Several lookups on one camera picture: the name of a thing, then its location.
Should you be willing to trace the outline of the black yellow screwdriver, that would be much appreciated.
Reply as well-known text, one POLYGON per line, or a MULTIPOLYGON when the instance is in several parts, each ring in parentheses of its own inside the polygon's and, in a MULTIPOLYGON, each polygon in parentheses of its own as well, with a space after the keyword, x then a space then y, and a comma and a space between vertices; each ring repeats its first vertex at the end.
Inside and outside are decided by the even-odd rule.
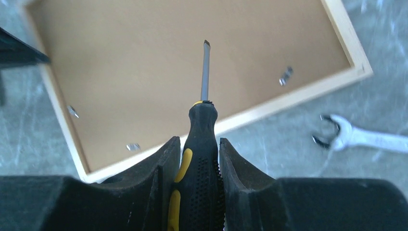
POLYGON ((169 231, 222 231, 225 227, 224 182, 215 137, 218 113, 208 99, 210 49, 205 40, 201 97, 189 110, 190 131, 169 201, 169 231))

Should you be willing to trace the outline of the wooden picture frame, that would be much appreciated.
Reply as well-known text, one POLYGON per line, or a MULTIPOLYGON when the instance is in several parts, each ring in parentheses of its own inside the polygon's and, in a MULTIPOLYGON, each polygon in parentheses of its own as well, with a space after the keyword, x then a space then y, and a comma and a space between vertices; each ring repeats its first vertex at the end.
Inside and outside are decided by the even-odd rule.
POLYGON ((24 0, 21 12, 88 183, 185 141, 205 40, 216 134, 373 73, 340 0, 24 0))

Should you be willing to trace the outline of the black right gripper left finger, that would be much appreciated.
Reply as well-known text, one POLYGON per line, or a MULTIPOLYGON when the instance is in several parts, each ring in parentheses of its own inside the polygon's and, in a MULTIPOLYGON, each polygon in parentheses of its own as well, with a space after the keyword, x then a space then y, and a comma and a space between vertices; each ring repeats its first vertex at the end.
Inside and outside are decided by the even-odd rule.
POLYGON ((2 176, 3 231, 165 231, 180 139, 102 183, 69 176, 2 176))

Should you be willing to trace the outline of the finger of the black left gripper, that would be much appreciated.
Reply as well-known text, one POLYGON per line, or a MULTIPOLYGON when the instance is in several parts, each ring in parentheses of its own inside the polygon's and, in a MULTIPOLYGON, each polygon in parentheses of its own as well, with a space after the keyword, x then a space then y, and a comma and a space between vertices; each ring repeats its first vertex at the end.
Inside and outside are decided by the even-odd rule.
POLYGON ((14 68, 49 63, 47 55, 0 28, 0 68, 14 68))

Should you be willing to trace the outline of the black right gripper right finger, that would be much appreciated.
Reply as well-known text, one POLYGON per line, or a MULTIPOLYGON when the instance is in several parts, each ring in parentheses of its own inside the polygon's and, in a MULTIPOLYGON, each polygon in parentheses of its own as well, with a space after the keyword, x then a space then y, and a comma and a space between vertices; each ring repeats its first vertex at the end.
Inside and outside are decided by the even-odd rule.
POLYGON ((405 231, 408 202, 380 179, 274 179, 220 140, 229 231, 405 231))

